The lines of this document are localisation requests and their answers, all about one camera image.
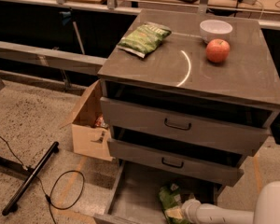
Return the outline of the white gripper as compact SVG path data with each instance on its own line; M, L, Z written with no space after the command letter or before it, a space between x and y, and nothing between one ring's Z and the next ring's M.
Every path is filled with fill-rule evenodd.
M203 224L202 209L203 205L196 199L189 199L181 206L184 218L193 224Z

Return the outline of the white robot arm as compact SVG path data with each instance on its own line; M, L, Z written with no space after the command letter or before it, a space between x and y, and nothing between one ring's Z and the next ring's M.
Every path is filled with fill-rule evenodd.
M280 224L280 181L261 190L254 211L221 208L196 199L184 202L181 211L193 224Z

